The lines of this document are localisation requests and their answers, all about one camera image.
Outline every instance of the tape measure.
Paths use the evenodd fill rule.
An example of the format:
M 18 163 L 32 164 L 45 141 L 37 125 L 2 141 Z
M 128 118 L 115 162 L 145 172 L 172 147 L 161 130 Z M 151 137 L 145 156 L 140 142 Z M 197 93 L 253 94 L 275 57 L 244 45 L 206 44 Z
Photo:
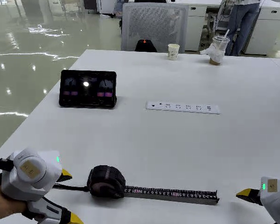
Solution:
M 136 197 L 174 202 L 216 205 L 217 192 L 178 189 L 156 189 L 126 186 L 122 173 L 115 167 L 97 166 L 90 171 L 87 180 L 90 193 L 98 197 Z

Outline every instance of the gray floor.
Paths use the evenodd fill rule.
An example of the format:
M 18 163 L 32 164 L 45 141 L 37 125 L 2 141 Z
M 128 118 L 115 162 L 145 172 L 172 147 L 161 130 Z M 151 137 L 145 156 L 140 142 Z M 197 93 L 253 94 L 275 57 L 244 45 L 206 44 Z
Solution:
M 79 0 L 21 2 L 0 0 L 0 146 L 85 49 L 120 49 L 119 20 Z M 280 57 L 280 34 L 269 56 Z

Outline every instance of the jeans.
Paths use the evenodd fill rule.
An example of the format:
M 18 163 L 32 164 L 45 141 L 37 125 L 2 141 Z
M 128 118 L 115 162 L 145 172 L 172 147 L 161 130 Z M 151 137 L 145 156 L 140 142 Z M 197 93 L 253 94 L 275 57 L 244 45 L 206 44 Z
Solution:
M 259 3 L 249 5 L 234 5 L 229 17 L 228 29 L 229 33 L 227 37 L 230 39 L 225 55 L 227 56 L 239 56 L 239 53 L 243 49 L 248 35 L 250 33 L 252 24 L 259 11 Z M 232 39 L 240 27 L 240 32 L 237 36 L 233 48 L 231 49 Z

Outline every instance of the label sticker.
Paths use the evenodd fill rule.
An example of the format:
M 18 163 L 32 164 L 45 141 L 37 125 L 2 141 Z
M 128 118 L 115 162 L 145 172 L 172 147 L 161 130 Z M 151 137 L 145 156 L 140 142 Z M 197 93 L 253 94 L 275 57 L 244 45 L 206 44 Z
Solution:
M 41 173 L 40 170 L 35 165 L 33 165 L 30 161 L 24 162 L 24 164 L 20 166 L 20 169 L 28 177 L 30 177 L 30 179 L 36 178 Z
M 267 180 L 267 192 L 277 192 L 277 179 Z

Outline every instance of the chair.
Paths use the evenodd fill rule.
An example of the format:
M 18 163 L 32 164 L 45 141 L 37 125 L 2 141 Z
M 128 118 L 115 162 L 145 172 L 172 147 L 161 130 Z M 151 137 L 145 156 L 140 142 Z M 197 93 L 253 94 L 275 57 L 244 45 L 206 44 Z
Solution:
M 121 50 L 134 51 L 138 40 L 151 40 L 158 52 L 167 52 L 169 43 L 185 51 L 188 6 L 164 3 L 123 5 Z

